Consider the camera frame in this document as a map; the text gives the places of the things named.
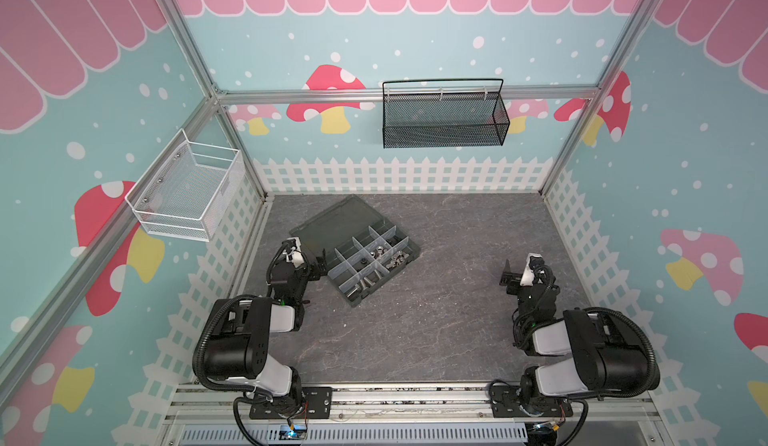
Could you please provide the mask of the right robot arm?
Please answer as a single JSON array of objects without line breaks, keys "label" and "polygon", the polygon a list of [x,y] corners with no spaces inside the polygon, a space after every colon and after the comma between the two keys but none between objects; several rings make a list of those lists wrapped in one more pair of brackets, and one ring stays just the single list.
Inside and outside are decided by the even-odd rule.
[{"label": "right robot arm", "polygon": [[643,329],[605,307],[558,310],[560,287],[541,255],[530,253],[521,273],[506,263],[499,284],[517,298],[513,345],[528,357],[557,360],[527,368],[516,386],[490,385],[502,413],[568,415],[573,400],[633,398],[659,386],[658,360]]}]

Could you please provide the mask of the silver wing nut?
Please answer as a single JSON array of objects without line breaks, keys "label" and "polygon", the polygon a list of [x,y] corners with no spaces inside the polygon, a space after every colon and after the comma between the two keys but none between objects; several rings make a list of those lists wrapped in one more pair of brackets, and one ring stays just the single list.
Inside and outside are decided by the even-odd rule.
[{"label": "silver wing nut", "polygon": [[409,254],[403,251],[400,251],[390,259],[390,261],[386,264],[386,268],[388,270],[393,270],[399,267],[400,265],[407,264],[409,261],[409,257],[410,257]]}]

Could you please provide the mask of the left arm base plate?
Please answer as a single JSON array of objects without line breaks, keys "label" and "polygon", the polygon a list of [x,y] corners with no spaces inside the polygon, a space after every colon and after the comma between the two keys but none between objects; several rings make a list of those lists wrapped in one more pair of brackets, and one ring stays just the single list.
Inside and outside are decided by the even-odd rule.
[{"label": "left arm base plate", "polygon": [[302,388],[300,394],[291,392],[271,402],[259,401],[250,406],[248,416],[252,420],[328,419],[332,403],[331,387]]}]

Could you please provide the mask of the grey plastic organizer box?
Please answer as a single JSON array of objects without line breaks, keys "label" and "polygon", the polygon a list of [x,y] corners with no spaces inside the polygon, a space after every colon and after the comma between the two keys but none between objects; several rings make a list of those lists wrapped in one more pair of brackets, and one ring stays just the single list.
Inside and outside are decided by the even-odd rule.
[{"label": "grey plastic organizer box", "polygon": [[[326,251],[327,277],[352,307],[358,306],[421,255],[421,248],[404,229],[356,195],[326,208],[291,229],[290,234],[298,237],[313,253]],[[371,251],[384,243],[392,247],[391,251],[381,260],[374,259]],[[410,255],[408,263],[388,270],[386,264],[400,251]],[[369,261],[366,266],[360,264],[362,258]],[[348,299],[346,294],[353,285],[374,270],[384,276],[383,281],[367,296]]]}]

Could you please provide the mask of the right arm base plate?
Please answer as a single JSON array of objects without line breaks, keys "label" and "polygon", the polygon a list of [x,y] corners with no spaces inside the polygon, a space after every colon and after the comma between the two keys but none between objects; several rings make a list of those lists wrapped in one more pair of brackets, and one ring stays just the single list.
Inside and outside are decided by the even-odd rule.
[{"label": "right arm base plate", "polygon": [[565,399],[525,392],[517,383],[493,381],[486,387],[495,418],[570,418],[573,409]]}]

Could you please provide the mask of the aluminium mounting rail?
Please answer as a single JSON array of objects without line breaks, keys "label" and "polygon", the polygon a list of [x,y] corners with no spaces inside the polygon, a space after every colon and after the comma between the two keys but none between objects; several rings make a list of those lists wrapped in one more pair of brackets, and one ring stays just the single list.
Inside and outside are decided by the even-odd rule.
[{"label": "aluminium mounting rail", "polygon": [[[577,425],[572,414],[497,417],[497,404],[484,382],[330,383],[328,418],[294,419],[297,438],[282,418],[241,416],[249,433],[264,445],[523,445],[528,425],[557,421],[559,439]],[[184,385],[160,424],[158,445],[243,445],[234,420],[234,394]],[[592,400],[576,445],[670,445],[673,440],[649,395]]]}]

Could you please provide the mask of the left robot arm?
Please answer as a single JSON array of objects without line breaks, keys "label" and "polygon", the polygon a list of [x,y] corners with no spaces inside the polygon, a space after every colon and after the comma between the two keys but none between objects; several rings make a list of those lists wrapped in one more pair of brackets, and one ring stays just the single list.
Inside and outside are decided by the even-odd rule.
[{"label": "left robot arm", "polygon": [[284,240],[266,271],[264,296],[241,294],[214,303],[192,357],[198,382],[214,391],[239,392],[252,404],[265,404],[282,417],[305,404],[297,370],[269,353],[273,334],[297,332],[306,306],[307,285],[327,274],[325,257]]}]

